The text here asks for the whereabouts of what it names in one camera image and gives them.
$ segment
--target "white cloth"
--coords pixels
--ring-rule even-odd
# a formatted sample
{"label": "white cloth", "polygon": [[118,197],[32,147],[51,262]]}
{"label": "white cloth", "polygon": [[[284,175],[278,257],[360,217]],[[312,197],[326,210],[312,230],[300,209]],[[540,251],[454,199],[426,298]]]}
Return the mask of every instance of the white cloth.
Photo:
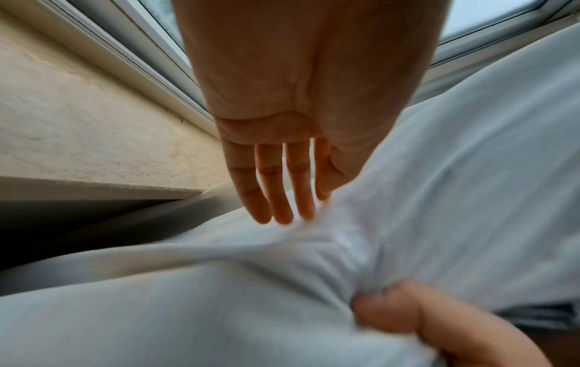
{"label": "white cloth", "polygon": [[437,355],[414,337],[355,325],[357,290],[414,278],[487,310],[579,298],[578,65],[575,26],[408,109],[313,223],[241,209],[4,272],[0,364],[424,367]]}

